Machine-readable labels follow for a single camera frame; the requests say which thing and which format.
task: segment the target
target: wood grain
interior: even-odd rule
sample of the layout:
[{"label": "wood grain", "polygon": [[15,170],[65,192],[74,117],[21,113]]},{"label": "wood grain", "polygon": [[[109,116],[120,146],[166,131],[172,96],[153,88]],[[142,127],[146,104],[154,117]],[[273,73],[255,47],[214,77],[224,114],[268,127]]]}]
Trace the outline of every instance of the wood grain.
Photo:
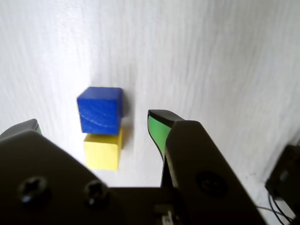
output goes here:
[{"label": "wood grain", "polygon": [[[300,138],[300,2],[271,0],[3,0],[0,132],[36,118],[85,163],[76,97],[126,94],[120,170],[110,186],[158,186],[162,162],[147,110],[206,128],[252,199],[281,150]],[[269,212],[270,224],[277,224]]]}]

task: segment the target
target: stacked blocks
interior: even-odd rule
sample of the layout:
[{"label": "stacked blocks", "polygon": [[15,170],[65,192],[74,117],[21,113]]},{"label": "stacked blocks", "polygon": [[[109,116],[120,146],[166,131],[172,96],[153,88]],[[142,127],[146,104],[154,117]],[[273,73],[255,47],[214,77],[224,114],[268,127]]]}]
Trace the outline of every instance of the stacked blocks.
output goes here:
[{"label": "stacked blocks", "polygon": [[89,87],[77,98],[87,167],[118,170],[122,148],[122,89]]}]

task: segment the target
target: screw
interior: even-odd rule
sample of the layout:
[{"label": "screw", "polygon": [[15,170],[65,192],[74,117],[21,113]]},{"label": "screw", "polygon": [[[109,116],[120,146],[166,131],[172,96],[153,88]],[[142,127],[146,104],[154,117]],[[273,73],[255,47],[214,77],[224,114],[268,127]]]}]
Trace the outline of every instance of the screw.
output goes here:
[{"label": "screw", "polygon": [[99,180],[90,181],[83,190],[86,201],[90,206],[103,204],[107,198],[109,189],[105,183]]},{"label": "screw", "polygon": [[40,199],[47,189],[48,182],[44,177],[30,177],[20,184],[17,192],[21,202],[29,203]]}]

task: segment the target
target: yellow wooden block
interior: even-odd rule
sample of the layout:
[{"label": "yellow wooden block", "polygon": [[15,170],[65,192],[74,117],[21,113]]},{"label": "yellow wooden block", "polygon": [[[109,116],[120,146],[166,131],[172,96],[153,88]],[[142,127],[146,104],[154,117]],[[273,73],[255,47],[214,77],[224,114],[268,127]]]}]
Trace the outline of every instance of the yellow wooden block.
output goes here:
[{"label": "yellow wooden block", "polygon": [[91,169],[118,170],[122,133],[120,129],[119,135],[88,134],[84,140],[86,166]]}]

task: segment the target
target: cube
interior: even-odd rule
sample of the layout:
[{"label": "cube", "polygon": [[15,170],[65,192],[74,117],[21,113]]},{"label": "cube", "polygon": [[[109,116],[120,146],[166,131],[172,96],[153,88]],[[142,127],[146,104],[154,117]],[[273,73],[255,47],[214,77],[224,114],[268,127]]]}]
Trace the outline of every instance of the cube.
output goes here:
[{"label": "cube", "polygon": [[86,166],[90,169],[118,170],[122,133],[120,129],[118,135],[88,134],[84,140]]},{"label": "cube", "polygon": [[122,89],[89,87],[78,98],[83,133],[117,135],[122,119]]}]

